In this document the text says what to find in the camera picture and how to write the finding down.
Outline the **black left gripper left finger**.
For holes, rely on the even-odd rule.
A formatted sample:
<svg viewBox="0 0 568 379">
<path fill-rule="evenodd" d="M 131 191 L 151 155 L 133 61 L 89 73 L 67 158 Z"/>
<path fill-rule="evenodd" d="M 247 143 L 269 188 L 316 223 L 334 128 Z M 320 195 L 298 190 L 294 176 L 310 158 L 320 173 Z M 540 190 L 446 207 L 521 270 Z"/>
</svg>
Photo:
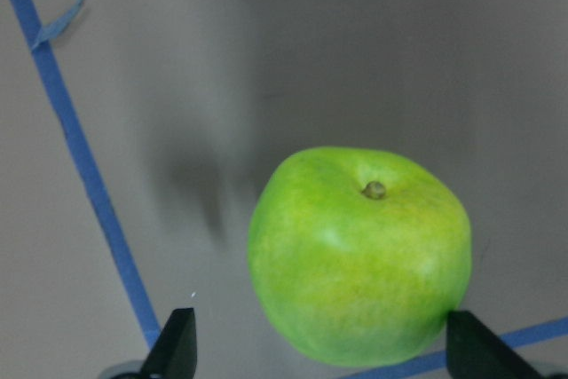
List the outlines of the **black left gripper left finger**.
<svg viewBox="0 0 568 379">
<path fill-rule="evenodd" d="M 139 371 L 140 378 L 193 379 L 197 368 L 194 308 L 175 309 Z"/>
</svg>

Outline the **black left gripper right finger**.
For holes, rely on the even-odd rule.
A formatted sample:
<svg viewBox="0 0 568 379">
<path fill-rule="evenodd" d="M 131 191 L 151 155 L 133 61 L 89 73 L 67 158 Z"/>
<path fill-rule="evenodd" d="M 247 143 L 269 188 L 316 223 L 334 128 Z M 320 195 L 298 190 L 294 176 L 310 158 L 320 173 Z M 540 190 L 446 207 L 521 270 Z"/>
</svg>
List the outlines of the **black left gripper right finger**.
<svg viewBox="0 0 568 379">
<path fill-rule="evenodd" d="M 543 378 L 469 311 L 448 313 L 446 369 L 452 378 Z"/>
</svg>

